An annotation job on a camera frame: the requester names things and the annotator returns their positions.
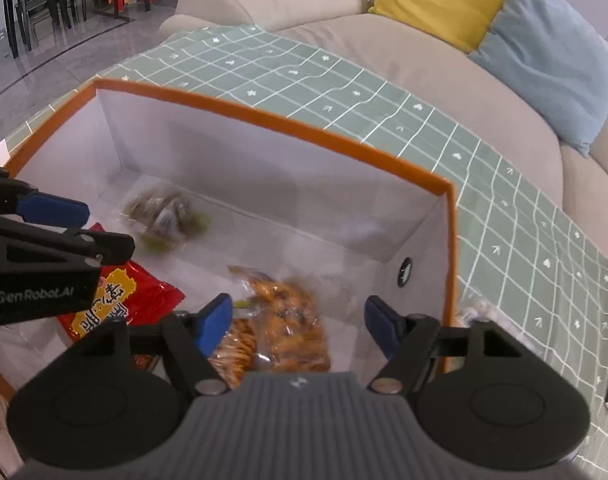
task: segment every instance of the plastic bag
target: plastic bag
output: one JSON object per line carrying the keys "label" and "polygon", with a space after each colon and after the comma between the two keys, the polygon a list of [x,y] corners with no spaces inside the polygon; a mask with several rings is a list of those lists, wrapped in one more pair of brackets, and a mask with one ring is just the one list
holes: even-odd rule
{"label": "plastic bag", "polygon": [[237,388],[253,367],[257,341],[247,319],[234,319],[222,341],[210,356],[210,364],[231,388]]}
{"label": "plastic bag", "polygon": [[[103,231],[100,224],[91,227]],[[184,294],[173,285],[158,280],[142,266],[129,260],[123,266],[103,267],[93,306],[76,314],[58,316],[60,324],[73,341],[84,337],[108,317],[126,318],[127,324],[157,323],[169,314]],[[147,369],[150,356],[135,356],[136,365]]]}
{"label": "plastic bag", "polygon": [[295,283],[274,280],[254,269],[229,269],[252,295],[248,306],[255,314],[258,368],[328,371],[328,343],[312,295]]}
{"label": "plastic bag", "polygon": [[195,212],[190,197],[179,189],[159,186],[127,203],[124,214],[140,239],[152,250],[167,251],[204,231],[208,219]]}
{"label": "plastic bag", "polygon": [[460,303],[458,322],[462,326],[469,327],[473,320],[484,319],[494,321],[534,354],[540,355],[521,327],[477,291],[469,290]]}

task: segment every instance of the logo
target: logo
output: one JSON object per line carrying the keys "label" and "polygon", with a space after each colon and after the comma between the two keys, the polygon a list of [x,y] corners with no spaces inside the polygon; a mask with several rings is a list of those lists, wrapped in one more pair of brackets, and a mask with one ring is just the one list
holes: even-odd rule
{"label": "logo", "polygon": [[293,388],[297,388],[298,390],[301,390],[307,384],[308,384],[308,381],[304,377],[296,377],[296,378],[290,380],[290,385]]}
{"label": "logo", "polygon": [[4,305],[7,303],[21,303],[23,301],[37,301],[37,300],[58,300],[60,298],[69,298],[73,295],[74,288],[67,286],[63,290],[60,288],[53,288],[51,290],[31,290],[27,288],[24,292],[5,292],[0,290],[0,304]]}
{"label": "logo", "polygon": [[93,306],[75,314],[71,330],[83,336],[107,317],[127,317],[129,309],[124,305],[124,301],[136,288],[135,280],[122,268],[115,269],[106,278],[100,278]]}

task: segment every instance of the grid pattern tablecloth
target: grid pattern tablecloth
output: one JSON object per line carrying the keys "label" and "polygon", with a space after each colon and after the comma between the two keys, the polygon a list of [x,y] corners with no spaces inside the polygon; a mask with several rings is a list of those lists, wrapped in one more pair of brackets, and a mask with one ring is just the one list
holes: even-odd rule
{"label": "grid pattern tablecloth", "polygon": [[[608,260],[479,137],[352,62],[256,26],[178,33],[98,76],[275,112],[452,181],[460,300],[475,293],[497,305],[540,357],[580,390],[591,408],[591,429],[575,463],[592,478],[608,479]],[[7,137],[9,150],[58,104]]]}

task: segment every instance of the gray tile floor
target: gray tile floor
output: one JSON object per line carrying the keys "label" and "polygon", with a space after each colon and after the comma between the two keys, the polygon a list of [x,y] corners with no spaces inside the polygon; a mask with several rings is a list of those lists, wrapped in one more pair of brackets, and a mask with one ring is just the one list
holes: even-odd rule
{"label": "gray tile floor", "polygon": [[[72,28],[53,27],[48,13],[34,20],[33,49],[27,52],[19,31],[20,56],[13,59],[8,41],[0,34],[0,140],[33,114],[95,73],[159,44],[158,27],[174,13],[169,7],[127,6],[121,16],[97,14],[87,0],[86,22],[72,20]],[[110,14],[112,9],[101,9]]]}

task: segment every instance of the beige sofa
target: beige sofa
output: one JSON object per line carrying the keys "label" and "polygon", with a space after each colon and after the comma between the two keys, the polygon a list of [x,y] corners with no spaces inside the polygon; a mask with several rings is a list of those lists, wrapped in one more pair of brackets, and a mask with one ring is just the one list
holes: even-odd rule
{"label": "beige sofa", "polygon": [[560,145],[529,105],[466,55],[367,14],[373,0],[179,0],[164,37],[212,23],[255,23],[335,52],[437,106],[510,160],[608,257],[608,119],[590,158]]}

